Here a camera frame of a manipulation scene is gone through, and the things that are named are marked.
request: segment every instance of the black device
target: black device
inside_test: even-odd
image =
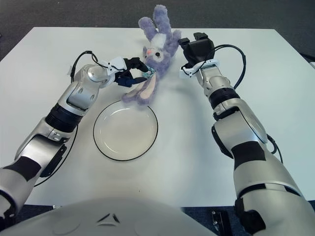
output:
[[[179,45],[184,50],[184,56],[188,63],[185,68],[192,68],[199,62],[213,59],[215,56],[215,46],[205,33],[194,33],[196,41],[190,42],[188,38],[178,40]]]

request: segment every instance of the floor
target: floor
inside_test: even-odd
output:
[[[156,4],[167,6],[174,28],[276,29],[315,55],[314,0],[0,0],[0,59],[35,26],[137,28]]]

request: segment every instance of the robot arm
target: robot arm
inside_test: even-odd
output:
[[[221,75],[213,55],[205,63],[198,61],[198,49],[211,43],[206,34],[194,36],[195,42],[180,42],[187,60],[193,61],[180,73],[186,77],[195,73],[214,109],[213,137],[222,153],[234,159],[235,211],[241,224],[257,236],[315,235],[315,212],[287,169],[267,149],[264,127]]]
[[[99,89],[113,82],[130,87],[146,80],[134,79],[132,68],[148,71],[139,58],[121,57],[85,65],[78,71],[48,116],[41,119],[19,147],[15,161],[0,168],[0,228],[13,222],[37,179],[49,176],[56,168],[66,151],[65,142],[96,101]]]

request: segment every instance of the plate rim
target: plate rim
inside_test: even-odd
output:
[[[106,156],[107,158],[111,159],[111,160],[114,160],[114,161],[120,161],[120,162],[126,162],[126,161],[132,161],[132,160],[135,160],[141,156],[143,156],[147,151],[149,151],[151,149],[151,147],[153,146],[154,142],[156,141],[157,139],[157,136],[158,136],[158,118],[156,116],[156,114],[154,113],[154,111],[151,109],[151,107],[147,106],[147,108],[149,108],[151,110],[151,112],[153,113],[154,115],[154,118],[156,119],[156,122],[157,122],[157,132],[156,132],[156,135],[154,137],[154,140],[152,142],[152,144],[148,147],[147,150],[145,150],[144,153],[142,153],[141,155],[137,156],[137,157],[134,157],[132,159],[127,159],[127,160],[118,160],[118,159],[115,159],[115,158],[112,158],[112,157],[109,157],[108,155],[106,155],[105,153],[102,152],[102,150],[98,147],[97,143],[96,143],[96,140],[95,140],[95,135],[94,135],[94,129],[95,129],[95,125],[96,125],[96,122],[97,122],[97,119],[99,118],[99,116],[103,113],[103,111],[105,111],[105,109],[107,109],[108,107],[110,107],[111,105],[114,105],[115,103],[118,103],[118,102],[122,102],[121,100],[119,101],[116,101],[116,102],[113,102],[111,104],[109,104],[108,106],[106,106],[103,110],[101,110],[101,112],[98,114],[98,116],[96,117],[95,119],[95,122],[94,122],[94,125],[93,125],[93,130],[92,130],[92,134],[93,134],[93,140],[94,140],[94,144],[96,145],[97,149],[104,155]]]

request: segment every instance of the purple stuffed bunny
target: purple stuffed bunny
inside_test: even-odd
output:
[[[171,31],[171,25],[167,16],[167,9],[163,5],[154,8],[153,21],[149,17],[142,17],[139,20],[139,27],[144,31],[145,36],[150,41],[149,48],[143,47],[144,63],[149,72],[143,73],[147,81],[129,93],[122,96],[122,101],[137,101],[139,105],[148,105],[157,89],[158,81],[164,76],[170,66],[171,58],[177,51],[178,40],[181,39],[181,32]]]

